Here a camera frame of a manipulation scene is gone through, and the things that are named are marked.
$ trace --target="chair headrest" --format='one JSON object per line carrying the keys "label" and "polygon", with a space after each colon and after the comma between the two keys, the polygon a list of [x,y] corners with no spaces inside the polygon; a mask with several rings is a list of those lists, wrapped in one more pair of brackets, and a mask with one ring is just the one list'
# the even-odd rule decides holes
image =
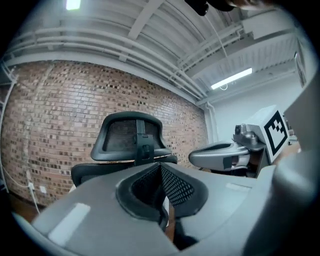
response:
{"label": "chair headrest", "polygon": [[96,161],[135,160],[137,134],[146,134],[153,139],[154,157],[172,153],[162,136],[159,119],[141,112],[124,111],[110,114],[104,119],[91,158]]}

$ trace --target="chair backrest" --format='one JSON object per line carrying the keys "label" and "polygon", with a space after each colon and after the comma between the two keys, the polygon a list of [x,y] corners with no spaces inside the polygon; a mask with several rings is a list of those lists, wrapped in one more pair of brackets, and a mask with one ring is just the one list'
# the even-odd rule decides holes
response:
{"label": "chair backrest", "polygon": [[152,162],[177,164],[177,156],[171,153],[162,136],[160,120],[134,111],[113,113],[104,119],[91,157],[96,161],[131,162],[77,164],[71,169],[72,181],[77,187],[94,177],[135,165]]}
{"label": "chair backrest", "polygon": [[139,140],[145,143],[147,139],[154,148],[154,157],[172,153],[165,144],[159,119],[135,111],[110,114],[103,121],[91,158],[96,161],[136,160]]}

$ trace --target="brick wall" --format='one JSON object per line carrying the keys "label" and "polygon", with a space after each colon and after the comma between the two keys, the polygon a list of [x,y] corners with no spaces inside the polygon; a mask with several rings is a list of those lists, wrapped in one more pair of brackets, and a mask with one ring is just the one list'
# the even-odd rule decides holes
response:
{"label": "brick wall", "polygon": [[[93,162],[90,152],[105,117],[140,111],[163,123],[163,136],[185,167],[188,154],[207,143],[204,112],[185,99],[123,71],[84,62],[41,61],[16,68],[19,81],[4,114],[2,161],[21,184],[30,171],[40,204],[66,194],[72,166]],[[27,189],[14,193],[31,200]],[[46,187],[47,194],[39,190]]]}

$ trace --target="wall outlet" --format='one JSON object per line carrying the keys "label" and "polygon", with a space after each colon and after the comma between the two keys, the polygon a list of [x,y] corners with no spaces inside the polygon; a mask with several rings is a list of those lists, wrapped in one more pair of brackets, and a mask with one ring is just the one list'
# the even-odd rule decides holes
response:
{"label": "wall outlet", "polygon": [[40,186],[40,191],[41,191],[42,193],[44,193],[44,194],[47,193],[46,187],[44,187],[44,186]]}
{"label": "wall outlet", "polygon": [[31,188],[32,190],[35,190],[35,186],[32,182],[28,183],[29,188]]}

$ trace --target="ceiling light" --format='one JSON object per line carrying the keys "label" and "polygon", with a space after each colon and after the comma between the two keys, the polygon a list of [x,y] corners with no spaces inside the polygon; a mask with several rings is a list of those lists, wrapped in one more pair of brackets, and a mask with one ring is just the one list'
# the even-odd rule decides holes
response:
{"label": "ceiling light", "polygon": [[235,75],[230,76],[230,77],[228,77],[228,78],[226,78],[226,79],[224,79],[224,80],[222,80],[220,82],[215,83],[214,85],[211,86],[211,88],[212,89],[217,89],[217,88],[219,88],[221,86],[224,86],[224,85],[226,85],[228,83],[231,83],[234,80],[237,80],[237,79],[242,78],[244,76],[250,75],[251,73],[252,73],[252,68],[250,67],[249,69],[247,69],[245,71],[242,71],[242,72],[240,72],[238,74],[235,74]]}
{"label": "ceiling light", "polygon": [[66,0],[65,8],[67,10],[76,10],[80,8],[81,0]]}

